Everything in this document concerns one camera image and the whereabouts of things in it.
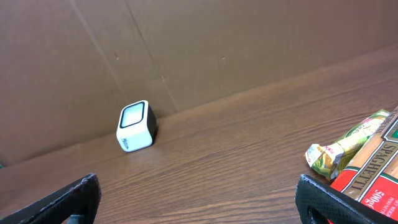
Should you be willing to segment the green yellow snack packet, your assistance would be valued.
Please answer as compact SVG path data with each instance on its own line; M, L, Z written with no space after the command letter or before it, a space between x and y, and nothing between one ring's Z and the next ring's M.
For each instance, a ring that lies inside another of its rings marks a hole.
M389 115L390 112L379 110L334 143L312 144L304 154L308 166L327 180L335 179Z

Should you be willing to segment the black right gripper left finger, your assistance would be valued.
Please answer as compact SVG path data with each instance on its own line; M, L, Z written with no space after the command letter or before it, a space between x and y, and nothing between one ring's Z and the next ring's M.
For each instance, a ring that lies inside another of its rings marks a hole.
M1 223L94 223L101 200L98 177L90 173L35 203L1 219Z

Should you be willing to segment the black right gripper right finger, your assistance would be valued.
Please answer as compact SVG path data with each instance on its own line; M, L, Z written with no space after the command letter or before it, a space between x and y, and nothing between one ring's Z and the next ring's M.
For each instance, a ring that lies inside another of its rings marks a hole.
M305 174L298 180L295 204L302 223L397 224L396 220Z

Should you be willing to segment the orange noodle packet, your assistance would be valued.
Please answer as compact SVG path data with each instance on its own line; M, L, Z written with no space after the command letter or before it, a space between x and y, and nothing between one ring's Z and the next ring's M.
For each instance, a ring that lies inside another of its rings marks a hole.
M366 141L331 187L397 220L397 109Z

